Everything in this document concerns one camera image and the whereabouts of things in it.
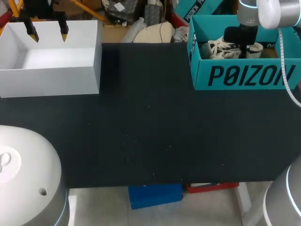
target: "floor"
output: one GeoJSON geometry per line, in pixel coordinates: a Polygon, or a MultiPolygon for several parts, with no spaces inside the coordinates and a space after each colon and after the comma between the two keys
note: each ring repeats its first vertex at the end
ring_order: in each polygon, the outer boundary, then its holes
{"type": "MultiPolygon", "coordinates": [[[[269,182],[247,183],[251,200],[269,182]]],[[[127,187],[70,190],[69,226],[241,226],[233,189],[187,194],[180,202],[132,210],[127,187]]]]}

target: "teal box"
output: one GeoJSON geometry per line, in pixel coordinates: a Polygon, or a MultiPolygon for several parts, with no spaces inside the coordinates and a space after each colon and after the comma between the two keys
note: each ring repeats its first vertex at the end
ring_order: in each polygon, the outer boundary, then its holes
{"type": "Polygon", "coordinates": [[[187,23],[193,15],[211,15],[222,0],[181,0],[174,9],[187,23]]]}
{"type": "MultiPolygon", "coordinates": [[[[193,16],[187,51],[195,90],[285,89],[280,58],[202,59],[198,43],[216,40],[228,26],[238,26],[236,16],[193,16]]],[[[282,29],[285,70],[290,89],[301,78],[301,42],[292,27],[282,29]]],[[[256,42],[274,46],[280,57],[278,30],[258,28],[256,42]]]]}

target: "wire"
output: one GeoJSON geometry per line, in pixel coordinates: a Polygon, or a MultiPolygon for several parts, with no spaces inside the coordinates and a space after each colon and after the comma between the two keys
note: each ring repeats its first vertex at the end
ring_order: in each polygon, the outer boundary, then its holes
{"type": "Polygon", "coordinates": [[[279,33],[279,42],[280,42],[280,58],[281,58],[281,70],[282,70],[282,78],[284,82],[285,89],[290,96],[290,98],[294,101],[295,104],[297,104],[299,107],[301,107],[301,103],[293,96],[290,87],[288,86],[287,79],[286,79],[286,73],[285,73],[285,63],[284,63],[284,48],[283,48],[283,37],[282,32],[280,29],[278,29],[279,33]]]}
{"type": "Polygon", "coordinates": [[[162,43],[163,43],[163,40],[162,40],[162,35],[161,35],[161,27],[162,27],[163,24],[164,24],[164,23],[162,23],[161,26],[160,26],[160,36],[161,36],[161,42],[162,42],[162,43]]]}

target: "black tabletop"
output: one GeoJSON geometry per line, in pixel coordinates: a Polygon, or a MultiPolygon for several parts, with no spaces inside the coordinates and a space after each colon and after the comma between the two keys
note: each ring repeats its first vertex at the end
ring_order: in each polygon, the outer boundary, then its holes
{"type": "Polygon", "coordinates": [[[100,95],[0,99],[0,124],[48,139],[70,188],[274,180],[301,152],[285,90],[195,91],[183,44],[104,44],[101,76],[100,95]]]}

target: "blue bin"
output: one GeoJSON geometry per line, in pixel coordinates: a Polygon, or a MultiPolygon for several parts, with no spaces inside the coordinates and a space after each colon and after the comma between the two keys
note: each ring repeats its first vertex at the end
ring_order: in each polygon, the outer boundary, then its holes
{"type": "Polygon", "coordinates": [[[129,186],[132,209],[156,206],[182,200],[182,185],[129,186]]]}

